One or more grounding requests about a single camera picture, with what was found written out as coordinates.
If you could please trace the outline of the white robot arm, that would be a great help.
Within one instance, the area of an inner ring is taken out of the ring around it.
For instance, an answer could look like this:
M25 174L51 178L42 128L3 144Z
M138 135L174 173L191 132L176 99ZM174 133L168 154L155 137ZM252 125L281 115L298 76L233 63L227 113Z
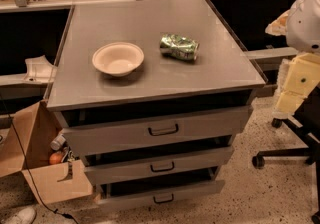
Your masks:
M287 45L298 51L283 59L274 93L273 116L292 116L320 83L320 0L296 0L286 19Z

